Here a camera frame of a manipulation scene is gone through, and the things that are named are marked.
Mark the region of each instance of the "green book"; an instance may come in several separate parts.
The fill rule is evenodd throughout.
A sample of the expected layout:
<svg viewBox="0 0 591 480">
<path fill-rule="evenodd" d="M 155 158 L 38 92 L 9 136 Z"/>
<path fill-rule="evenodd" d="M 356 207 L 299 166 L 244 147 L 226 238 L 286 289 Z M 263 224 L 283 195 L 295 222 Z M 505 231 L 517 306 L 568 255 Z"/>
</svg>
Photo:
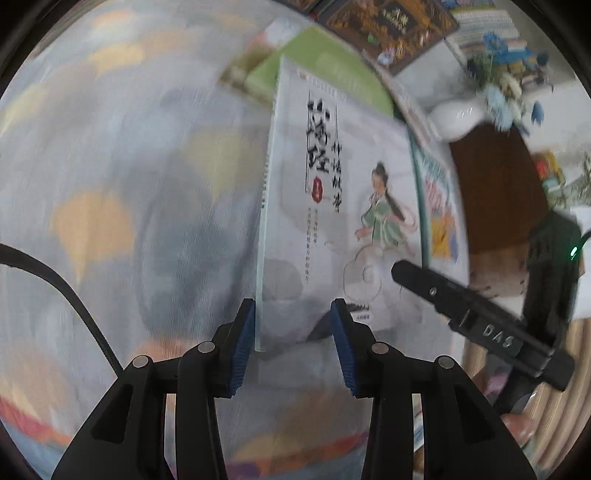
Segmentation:
<svg viewBox="0 0 591 480">
<path fill-rule="evenodd" d="M 388 116 L 394 113 L 394 104 L 388 91 L 364 60 L 318 27 L 304 30 L 251 71 L 245 82 L 250 94 L 272 103 L 283 55 L 351 97 Z"/>
</svg>

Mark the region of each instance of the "girl's black hair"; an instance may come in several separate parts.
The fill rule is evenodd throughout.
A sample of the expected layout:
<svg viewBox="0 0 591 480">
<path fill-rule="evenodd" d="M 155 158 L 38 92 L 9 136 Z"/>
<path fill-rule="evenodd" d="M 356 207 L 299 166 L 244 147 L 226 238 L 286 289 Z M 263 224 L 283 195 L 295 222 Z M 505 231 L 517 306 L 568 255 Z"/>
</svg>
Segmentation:
<svg viewBox="0 0 591 480">
<path fill-rule="evenodd" d="M 388 173 L 386 172 L 386 167 L 384 167 L 384 164 L 382 162 L 378 162 L 376 167 L 372 170 L 372 175 L 377 175 L 384 182 L 384 186 L 386 187 L 386 192 L 384 193 L 386 202 L 388 202 L 388 205 L 390 205 L 392 213 L 396 215 L 401 222 L 404 222 L 406 218 L 404 217 L 402 210 L 400 209 L 396 201 L 388 193 Z"/>
</svg>

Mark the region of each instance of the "illustrated girl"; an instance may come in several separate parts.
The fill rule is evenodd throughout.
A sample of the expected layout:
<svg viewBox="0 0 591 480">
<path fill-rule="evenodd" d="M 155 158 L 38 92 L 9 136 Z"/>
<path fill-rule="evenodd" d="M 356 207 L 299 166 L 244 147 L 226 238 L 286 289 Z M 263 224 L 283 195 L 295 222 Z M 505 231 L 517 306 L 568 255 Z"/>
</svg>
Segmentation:
<svg viewBox="0 0 591 480">
<path fill-rule="evenodd" d="M 396 202 L 388 193 L 388 173 L 379 162 L 372 171 L 374 193 L 369 198 L 369 209 L 361 216 L 362 228 L 355 232 L 357 239 L 372 236 L 372 243 L 382 249 L 403 249 L 414 257 L 406 233 L 417 230 L 417 221 L 412 211 Z"/>
</svg>

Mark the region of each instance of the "green dress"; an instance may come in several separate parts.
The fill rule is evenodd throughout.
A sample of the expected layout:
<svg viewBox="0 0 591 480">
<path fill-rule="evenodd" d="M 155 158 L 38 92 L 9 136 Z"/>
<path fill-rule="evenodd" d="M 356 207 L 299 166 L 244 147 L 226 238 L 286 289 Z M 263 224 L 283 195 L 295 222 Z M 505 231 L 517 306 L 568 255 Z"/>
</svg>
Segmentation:
<svg viewBox="0 0 591 480">
<path fill-rule="evenodd" d="M 383 249 L 397 248 L 404 243 L 404 236 L 399 224 L 386 220 L 392 213 L 392 209 L 385 197 L 375 200 L 372 196 L 372 206 L 361 217 L 363 226 L 373 227 L 372 243 L 380 245 Z"/>
</svg>

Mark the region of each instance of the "fabric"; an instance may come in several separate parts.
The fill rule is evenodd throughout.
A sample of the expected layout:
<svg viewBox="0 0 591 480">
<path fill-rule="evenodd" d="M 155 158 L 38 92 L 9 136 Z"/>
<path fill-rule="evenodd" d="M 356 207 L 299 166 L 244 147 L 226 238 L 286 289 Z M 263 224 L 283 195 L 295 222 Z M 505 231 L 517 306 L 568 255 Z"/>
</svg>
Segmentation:
<svg viewBox="0 0 591 480">
<path fill-rule="evenodd" d="M 254 296 L 271 111 L 218 79 L 278 17 L 307 25 L 266 0 L 109 0 L 61 22 L 0 100 L 0 241 L 70 283 L 123 365 L 182 355 Z M 436 317 L 380 339 L 452 349 Z M 0 419 L 43 478 L 114 379 L 58 292 L 0 268 Z M 216 408 L 232 479 L 361 474 L 371 402 L 331 338 L 252 356 Z"/>
</svg>

